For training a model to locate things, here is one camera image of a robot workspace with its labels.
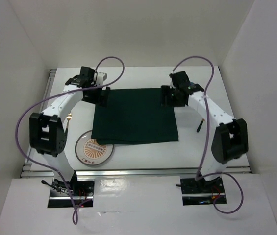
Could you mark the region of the dark green cloth napkin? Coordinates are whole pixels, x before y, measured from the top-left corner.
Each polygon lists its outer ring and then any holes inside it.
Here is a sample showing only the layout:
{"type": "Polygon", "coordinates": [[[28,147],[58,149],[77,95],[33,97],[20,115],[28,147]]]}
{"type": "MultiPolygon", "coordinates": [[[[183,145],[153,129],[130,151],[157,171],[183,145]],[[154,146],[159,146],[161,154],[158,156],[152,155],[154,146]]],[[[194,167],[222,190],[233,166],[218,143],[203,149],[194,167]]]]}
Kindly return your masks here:
{"type": "Polygon", "coordinates": [[[107,106],[95,107],[92,138],[100,145],[177,141],[173,107],[162,106],[159,88],[111,90],[107,106]]]}

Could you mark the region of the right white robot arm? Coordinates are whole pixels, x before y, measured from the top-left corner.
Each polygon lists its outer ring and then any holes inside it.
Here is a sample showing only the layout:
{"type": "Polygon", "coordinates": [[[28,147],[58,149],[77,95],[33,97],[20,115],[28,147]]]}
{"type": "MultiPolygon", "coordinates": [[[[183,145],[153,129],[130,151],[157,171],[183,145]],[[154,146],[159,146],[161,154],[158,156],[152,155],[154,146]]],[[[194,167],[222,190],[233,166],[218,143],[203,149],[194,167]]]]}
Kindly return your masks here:
{"type": "Polygon", "coordinates": [[[204,159],[195,176],[197,190],[206,192],[229,162],[248,152],[247,123],[222,110],[199,84],[192,83],[185,71],[171,73],[169,86],[161,86],[162,105],[190,107],[207,124],[204,159]]]}

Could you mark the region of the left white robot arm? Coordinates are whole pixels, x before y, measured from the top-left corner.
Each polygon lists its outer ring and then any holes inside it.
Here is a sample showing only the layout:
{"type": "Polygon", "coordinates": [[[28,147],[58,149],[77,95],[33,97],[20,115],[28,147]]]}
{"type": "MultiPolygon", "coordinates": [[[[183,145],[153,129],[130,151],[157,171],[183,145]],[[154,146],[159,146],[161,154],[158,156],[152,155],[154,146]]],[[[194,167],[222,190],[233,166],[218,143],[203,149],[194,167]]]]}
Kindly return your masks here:
{"type": "Polygon", "coordinates": [[[79,184],[64,151],[68,137],[68,128],[63,127],[64,121],[80,101],[105,107],[110,91],[109,87],[102,89],[106,79],[107,73],[81,67],[78,75],[66,81],[63,96],[57,97],[42,112],[32,113],[29,118],[30,146],[44,157],[61,190],[67,195],[77,193],[79,184]]]}

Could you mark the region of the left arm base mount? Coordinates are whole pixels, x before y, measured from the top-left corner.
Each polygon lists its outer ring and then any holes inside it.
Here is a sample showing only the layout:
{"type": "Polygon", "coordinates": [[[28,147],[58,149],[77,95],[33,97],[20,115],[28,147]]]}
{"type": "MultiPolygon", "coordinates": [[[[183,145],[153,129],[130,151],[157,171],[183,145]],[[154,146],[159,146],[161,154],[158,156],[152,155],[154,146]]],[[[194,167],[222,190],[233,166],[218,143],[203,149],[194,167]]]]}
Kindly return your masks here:
{"type": "Polygon", "coordinates": [[[70,190],[67,190],[64,185],[60,185],[56,180],[53,180],[52,183],[41,180],[41,183],[50,187],[48,208],[72,208],[69,194],[72,195],[77,206],[82,208],[93,207],[94,180],[77,181],[75,188],[70,188],[70,190]]]}

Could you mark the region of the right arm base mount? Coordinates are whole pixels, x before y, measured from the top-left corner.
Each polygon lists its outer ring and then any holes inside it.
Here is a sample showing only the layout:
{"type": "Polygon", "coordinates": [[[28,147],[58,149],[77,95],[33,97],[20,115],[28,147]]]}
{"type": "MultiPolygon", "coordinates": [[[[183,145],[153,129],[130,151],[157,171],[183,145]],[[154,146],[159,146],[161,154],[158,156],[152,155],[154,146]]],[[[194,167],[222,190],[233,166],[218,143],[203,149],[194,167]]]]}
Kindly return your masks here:
{"type": "Polygon", "coordinates": [[[181,189],[184,206],[226,204],[226,194],[221,177],[215,180],[196,181],[195,178],[181,178],[176,187],[181,189]]]}

